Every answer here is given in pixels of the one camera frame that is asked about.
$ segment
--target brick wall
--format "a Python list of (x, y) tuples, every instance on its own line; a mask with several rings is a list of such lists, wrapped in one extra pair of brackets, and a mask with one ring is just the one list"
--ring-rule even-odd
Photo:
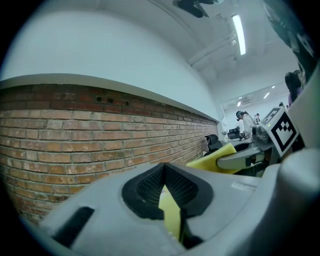
[(214, 121), (150, 99), (80, 85), (0, 91), (0, 171), (16, 208), (37, 223), (96, 179), (142, 163), (186, 164)]

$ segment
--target gray plastic part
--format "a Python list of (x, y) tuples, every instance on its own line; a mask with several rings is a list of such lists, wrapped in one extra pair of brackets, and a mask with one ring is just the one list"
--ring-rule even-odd
[(71, 246), (81, 255), (267, 255), (319, 195), (319, 155), (319, 149), (298, 151), (282, 165), (266, 168), (262, 178), (175, 164), (208, 182), (214, 194), (201, 216), (187, 219), (191, 233), (204, 240), (189, 250), (169, 234), (163, 220), (139, 218), (122, 201), (123, 185), (154, 165), (92, 183), (52, 211), (40, 227), (52, 236), (78, 207), (89, 206), (95, 212)]
[(250, 143), (245, 150), (218, 158), (216, 164), (226, 170), (247, 169), (251, 167), (247, 159), (252, 156), (256, 157), (255, 163), (262, 162), (265, 158), (264, 152), (255, 143)]

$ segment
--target white wall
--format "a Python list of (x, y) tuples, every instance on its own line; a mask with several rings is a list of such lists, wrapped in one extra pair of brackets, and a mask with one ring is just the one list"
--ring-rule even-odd
[(210, 84), (215, 104), (283, 84), (286, 73), (297, 69), (294, 54), (281, 40), (267, 45), (262, 56), (240, 56), (235, 70), (222, 74)]
[(269, 111), (271, 111), (272, 108), (279, 106), (280, 102), (283, 102), (285, 106), (288, 105), (288, 96), (285, 95), (272, 100), (261, 101), (261, 103), (259, 104), (251, 104), (248, 106), (234, 107), (234, 108), (229, 108), (225, 110), (224, 113), (225, 113), (225, 119), (227, 123), (227, 127), (226, 127), (227, 131), (235, 128), (235, 124), (237, 123), (237, 117), (236, 117), (237, 111), (247, 111), (249, 115), (252, 116), (252, 118), (255, 117), (255, 114), (259, 113), (260, 120), (262, 121), (262, 119), (269, 113)]
[(218, 119), (208, 85), (174, 48), (133, 21), (107, 12), (61, 11), (31, 19), (12, 45), (0, 80), (34, 74), (113, 80)]

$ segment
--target yellow object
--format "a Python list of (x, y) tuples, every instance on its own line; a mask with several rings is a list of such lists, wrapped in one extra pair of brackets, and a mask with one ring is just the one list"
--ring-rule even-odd
[(180, 235), (180, 208), (176, 204), (166, 186), (163, 187), (159, 200), (159, 209), (164, 212), (164, 225), (172, 235), (179, 240)]
[(236, 153), (236, 149), (231, 143), (228, 143), (227, 145), (224, 145), (220, 149), (218, 149), (216, 152), (213, 152), (212, 154), (209, 154), (207, 156), (201, 157), (197, 160), (194, 160), (192, 162), (188, 162), (186, 166), (205, 170), (209, 172), (215, 172), (215, 173), (223, 173), (223, 174), (234, 174), (240, 169), (222, 169), (219, 166), (217, 166), (217, 159), (220, 157), (228, 156), (231, 154)]
[[(234, 174), (240, 171), (240, 169), (227, 170), (217, 166), (218, 158), (228, 156), (234, 153), (236, 153), (236, 150), (234, 146), (231, 143), (229, 143), (210, 155), (204, 156), (200, 159), (187, 163), (186, 166), (210, 172)], [(160, 196), (159, 208), (164, 212), (165, 227), (179, 241), (181, 225), (180, 208), (176, 204), (176, 201), (173, 199), (166, 186), (163, 187), (163, 192)]]

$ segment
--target white ceiling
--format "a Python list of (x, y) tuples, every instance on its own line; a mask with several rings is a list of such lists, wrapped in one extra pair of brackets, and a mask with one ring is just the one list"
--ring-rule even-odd
[(283, 96), (287, 96), (289, 93), (288, 88), (285, 83), (280, 83), (275, 85), (274, 88), (271, 86), (253, 91), (248, 94), (239, 95), (237, 98), (228, 100), (227, 102), (224, 102), (222, 104), (223, 110), (227, 109), (233, 109), (237, 107), (238, 102), (241, 102), (241, 106), (249, 106), (252, 104), (259, 104), (263, 101), (273, 101), (279, 98), (282, 98)]
[[(273, 48), (278, 36), (268, 23), (261, 0), (224, 0), (201, 4), (209, 18), (196, 18), (173, 6), (173, 0), (53, 0), (51, 11), (61, 9), (113, 12), (140, 23), (157, 33), (197, 70), (210, 85), (221, 75), (261, 57)], [(247, 54), (240, 56), (231, 15), (239, 14)]]

